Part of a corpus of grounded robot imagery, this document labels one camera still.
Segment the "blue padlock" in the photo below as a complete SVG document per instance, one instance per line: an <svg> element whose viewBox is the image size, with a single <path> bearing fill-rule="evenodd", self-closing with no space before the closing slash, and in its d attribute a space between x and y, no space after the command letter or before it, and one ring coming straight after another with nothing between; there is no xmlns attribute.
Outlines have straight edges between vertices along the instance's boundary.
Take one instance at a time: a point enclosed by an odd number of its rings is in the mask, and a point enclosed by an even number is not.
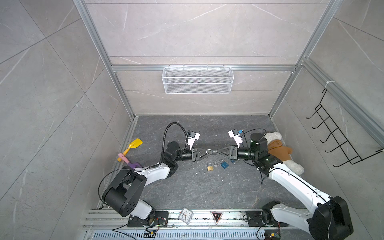
<svg viewBox="0 0 384 240"><path fill-rule="evenodd" d="M223 160L220 161L220 165L222 166L223 169L226 169L229 166L229 164Z"/></svg>

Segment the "brass padlock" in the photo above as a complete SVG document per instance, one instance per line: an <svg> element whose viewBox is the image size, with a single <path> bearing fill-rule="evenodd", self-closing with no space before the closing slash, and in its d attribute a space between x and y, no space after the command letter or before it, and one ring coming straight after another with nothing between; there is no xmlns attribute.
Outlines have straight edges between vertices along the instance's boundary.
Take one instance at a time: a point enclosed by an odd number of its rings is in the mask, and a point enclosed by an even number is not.
<svg viewBox="0 0 384 240"><path fill-rule="evenodd" d="M214 166L212 163L207 163L207 171L213 171L214 170Z"/></svg>

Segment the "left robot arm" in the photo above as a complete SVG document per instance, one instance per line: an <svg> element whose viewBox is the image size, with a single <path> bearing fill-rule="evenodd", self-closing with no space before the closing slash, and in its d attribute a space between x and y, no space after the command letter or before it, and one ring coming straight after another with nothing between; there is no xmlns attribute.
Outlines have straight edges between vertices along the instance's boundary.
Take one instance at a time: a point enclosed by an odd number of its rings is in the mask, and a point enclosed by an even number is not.
<svg viewBox="0 0 384 240"><path fill-rule="evenodd" d="M178 169L179 161L200 161L214 154L215 150L202 148L182 149L177 142L170 142L162 153L161 162L144 168L125 166L100 196L101 201L122 217L133 215L152 222L155 208L141 200L144 187L159 180L170 178Z"/></svg>

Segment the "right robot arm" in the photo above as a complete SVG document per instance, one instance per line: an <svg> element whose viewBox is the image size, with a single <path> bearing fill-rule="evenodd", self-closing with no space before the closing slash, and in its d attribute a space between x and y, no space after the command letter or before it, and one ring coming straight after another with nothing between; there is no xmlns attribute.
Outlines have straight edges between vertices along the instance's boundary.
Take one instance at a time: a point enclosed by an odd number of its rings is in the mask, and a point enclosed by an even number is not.
<svg viewBox="0 0 384 240"><path fill-rule="evenodd" d="M250 145L241 147L243 137L229 132L235 146L217 150L217 154L229 160L249 160L262 175L262 180L271 179L292 195L305 209L285 206L272 201L263 206L263 226L285 223L309 233L315 240L344 240L354 232L347 202L339 197L320 191L301 178L304 169L291 160L292 149L282 143L278 132L258 133L250 136Z"/></svg>

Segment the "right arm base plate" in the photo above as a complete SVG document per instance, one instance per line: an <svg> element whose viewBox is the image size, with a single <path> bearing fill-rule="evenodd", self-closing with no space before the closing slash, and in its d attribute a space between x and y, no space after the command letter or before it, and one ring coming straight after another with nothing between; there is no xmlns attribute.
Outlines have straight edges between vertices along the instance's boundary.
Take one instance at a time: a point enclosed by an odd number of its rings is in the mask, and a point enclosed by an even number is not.
<svg viewBox="0 0 384 240"><path fill-rule="evenodd" d="M268 213L262 210L246 211L243 215L243 221L247 222L249 227L261 227L266 224L267 227L288 227L286 223L277 222Z"/></svg>

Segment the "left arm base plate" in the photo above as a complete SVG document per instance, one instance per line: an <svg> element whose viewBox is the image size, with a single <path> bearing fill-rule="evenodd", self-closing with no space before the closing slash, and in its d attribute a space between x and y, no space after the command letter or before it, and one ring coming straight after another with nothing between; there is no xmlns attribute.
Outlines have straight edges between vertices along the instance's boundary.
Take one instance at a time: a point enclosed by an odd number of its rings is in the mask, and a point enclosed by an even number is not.
<svg viewBox="0 0 384 240"><path fill-rule="evenodd" d="M139 228L154 226L158 221L159 223L167 222L169 218L169 211L154 211L149 214L145 219L140 219L136 216L130 216L128 221L128 228Z"/></svg>

